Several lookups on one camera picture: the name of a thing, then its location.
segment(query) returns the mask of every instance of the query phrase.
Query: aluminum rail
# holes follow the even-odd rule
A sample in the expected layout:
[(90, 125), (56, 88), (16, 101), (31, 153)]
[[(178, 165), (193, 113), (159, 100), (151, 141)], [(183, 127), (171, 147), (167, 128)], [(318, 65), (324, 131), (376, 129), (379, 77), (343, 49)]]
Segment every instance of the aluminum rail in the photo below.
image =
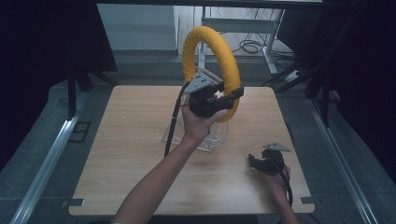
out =
[(49, 150), (46, 159), (44, 159), (43, 164), (38, 170), (35, 179), (33, 180), (30, 188), (24, 196), (20, 207), (15, 213), (14, 218), (12, 218), (11, 223), (24, 224), (28, 222), (30, 215), (32, 215), (33, 210), (35, 209), (35, 205), (37, 204), (59, 158), (62, 155), (62, 152), (64, 151), (64, 146), (66, 145), (70, 134), (73, 132), (73, 129), (76, 126), (81, 110), (83, 109), (87, 98), (87, 92), (82, 92), (78, 96), (76, 115), (72, 119), (66, 120), (64, 122), (64, 126), (58, 133), (58, 136), (56, 137), (51, 149)]
[(335, 138), (333, 137), (331, 130), (328, 127), (326, 127), (326, 125), (323, 123), (319, 114), (320, 112), (318, 106), (315, 104), (314, 100), (312, 99), (307, 99), (307, 103), (311, 108), (312, 113), (314, 114), (315, 121), (317, 122), (320, 128), (320, 131), (329, 147), (330, 152), (332, 153), (332, 156), (335, 160), (335, 164), (338, 166), (341, 176), (344, 178), (344, 181), (346, 182), (346, 186), (356, 206), (358, 207), (359, 212), (361, 213), (361, 217), (363, 218), (364, 223), (366, 224), (378, 223), (375, 218), (375, 214), (372, 210), (371, 205), (369, 204), (363, 190), (361, 189), (361, 186), (358, 184), (357, 180), (355, 179), (355, 176), (352, 174), (351, 170), (349, 169), (349, 166), (347, 165), (347, 161), (344, 158), (340, 147), (335, 141)]

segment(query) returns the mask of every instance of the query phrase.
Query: dark background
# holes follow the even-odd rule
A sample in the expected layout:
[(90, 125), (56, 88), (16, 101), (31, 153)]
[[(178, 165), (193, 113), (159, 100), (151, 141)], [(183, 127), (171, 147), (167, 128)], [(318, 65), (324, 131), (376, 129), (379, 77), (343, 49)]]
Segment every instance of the dark background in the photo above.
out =
[(0, 3), (0, 167), (18, 149), (48, 101), (50, 87), (70, 73), (115, 71), (99, 12), (91, 1)]
[[(327, 70), (332, 74), (332, 90), (340, 95), (340, 113), (396, 182), (396, 6), (384, 0), (363, 3), (359, 11), (346, 11), (359, 14)], [(306, 62), (308, 68), (314, 67), (331, 44), (324, 37), (343, 13), (331, 8), (286, 10), (277, 37), (297, 58), (315, 50)]]

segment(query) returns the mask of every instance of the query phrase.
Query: wooden table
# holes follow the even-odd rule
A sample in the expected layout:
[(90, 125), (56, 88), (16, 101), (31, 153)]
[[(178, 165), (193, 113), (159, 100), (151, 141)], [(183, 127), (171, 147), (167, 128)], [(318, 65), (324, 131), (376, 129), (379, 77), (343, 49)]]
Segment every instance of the wooden table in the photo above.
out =
[[(162, 158), (162, 137), (170, 124), (181, 87), (117, 86), (92, 145), (73, 199), (72, 215), (114, 215), (129, 191)], [(249, 168), (248, 153), (261, 156), (262, 146), (274, 142), (291, 168), (293, 209), (313, 212), (303, 171), (279, 110), (274, 92), (245, 87), (230, 120), (225, 146), (212, 152), (196, 150), (169, 189), (155, 215), (227, 215), (275, 213), (265, 183)]]

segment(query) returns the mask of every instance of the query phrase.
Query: yellow foam ring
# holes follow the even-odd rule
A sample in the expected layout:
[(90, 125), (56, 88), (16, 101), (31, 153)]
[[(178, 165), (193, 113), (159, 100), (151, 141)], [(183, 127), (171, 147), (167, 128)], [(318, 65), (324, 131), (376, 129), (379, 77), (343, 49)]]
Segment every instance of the yellow foam ring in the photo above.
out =
[[(224, 81), (224, 95), (230, 95), (232, 91), (241, 86), (239, 69), (236, 59), (224, 38), (212, 28), (198, 26), (187, 35), (183, 46), (183, 73), (186, 82), (195, 76), (195, 49), (199, 42), (205, 42), (213, 51), (218, 60)], [(239, 105), (239, 99), (233, 102), (233, 109), (228, 111), (227, 116), (219, 122), (225, 122), (233, 117)]]

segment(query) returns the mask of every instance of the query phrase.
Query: person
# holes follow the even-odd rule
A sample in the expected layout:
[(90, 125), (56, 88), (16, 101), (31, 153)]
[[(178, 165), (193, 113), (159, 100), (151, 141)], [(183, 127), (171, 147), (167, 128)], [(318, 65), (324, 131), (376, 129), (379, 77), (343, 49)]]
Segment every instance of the person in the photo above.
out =
[[(131, 190), (113, 218), (113, 224), (147, 223), (192, 152), (209, 133), (210, 126), (224, 118), (228, 112), (220, 110), (211, 118), (204, 119), (195, 116), (187, 106), (183, 106), (181, 111), (185, 129), (181, 142)], [(284, 173), (289, 174), (290, 168), (286, 169)], [(297, 216), (289, 206), (280, 175), (270, 176), (262, 173), (262, 177), (274, 198), (281, 223), (298, 223)]]

